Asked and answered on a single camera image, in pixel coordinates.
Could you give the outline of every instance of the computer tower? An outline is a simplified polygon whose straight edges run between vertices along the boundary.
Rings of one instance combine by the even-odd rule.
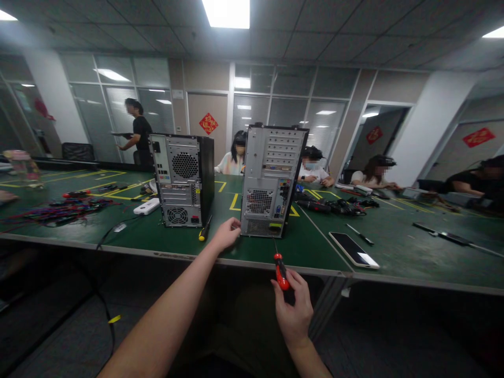
[[[150,134],[156,184],[166,227],[203,227],[214,199],[214,140]]]
[[[308,129],[250,125],[241,201],[241,234],[282,238]]]

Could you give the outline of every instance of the plastic bottle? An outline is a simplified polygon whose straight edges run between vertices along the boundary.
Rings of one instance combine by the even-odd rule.
[[[28,152],[23,150],[7,150],[3,153],[17,172],[23,186],[40,187],[44,185],[40,180],[40,170]]]

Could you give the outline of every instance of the workbench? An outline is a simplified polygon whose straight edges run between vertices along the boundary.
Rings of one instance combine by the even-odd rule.
[[[121,220],[133,217],[140,205],[140,187],[152,174],[127,171],[64,171],[46,172],[43,189],[24,188],[15,178],[4,178],[0,188],[21,197],[0,208],[0,217],[19,214],[33,206],[61,200],[62,194],[120,183],[128,188],[105,193],[93,193],[97,198],[122,203],[87,217],[85,222],[49,228],[28,225],[13,229],[0,225],[0,237],[59,246],[96,249],[105,232]],[[348,199],[351,194],[318,184],[305,184],[317,198]],[[215,175],[215,199],[209,239],[228,218],[240,218],[242,177]],[[284,262],[302,274],[317,275],[325,280],[317,301],[310,333],[317,336],[336,307],[342,289],[359,280],[390,282],[431,288],[461,290],[492,295],[504,295],[504,259],[481,250],[462,247],[412,226],[424,222],[436,230],[451,232],[498,253],[504,251],[504,220],[470,210],[452,213],[441,207],[421,204],[404,198],[377,200],[380,208],[367,210],[367,216],[348,217],[311,212],[293,204],[285,237],[277,240]],[[201,229],[165,228],[160,211],[128,223],[119,233],[111,233],[104,251],[143,255],[155,258],[192,260],[205,247],[198,240]],[[350,230],[348,223],[375,245],[369,246]],[[380,265],[380,269],[354,266],[330,240],[328,232],[350,235]],[[269,238],[241,237],[234,248],[221,254],[218,264],[274,269],[275,247]]]

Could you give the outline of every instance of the ceiling light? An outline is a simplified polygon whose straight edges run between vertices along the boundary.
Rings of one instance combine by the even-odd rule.
[[[119,75],[117,72],[109,70],[109,69],[106,69],[106,68],[98,68],[98,69],[94,69],[93,68],[93,71],[96,71],[100,75],[108,77],[111,80],[115,80],[115,81],[131,81],[131,80],[125,78],[124,76]]]
[[[250,0],[203,0],[212,27],[250,29]]]
[[[323,115],[328,116],[333,113],[336,113],[336,111],[335,110],[321,110],[317,114],[320,114],[321,116],[323,116]]]
[[[235,88],[250,89],[250,79],[236,77],[235,78]]]
[[[485,34],[483,38],[504,38],[504,26]]]
[[[1,21],[17,21],[17,18],[11,16],[9,13],[5,13],[3,10],[0,10],[0,20]]]

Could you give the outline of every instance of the table leg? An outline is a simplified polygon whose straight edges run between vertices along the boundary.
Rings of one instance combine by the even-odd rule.
[[[308,329],[308,335],[313,342],[324,331],[327,322],[341,299],[341,290],[347,284],[346,277],[328,277],[325,281],[324,289],[313,309],[313,318]]]

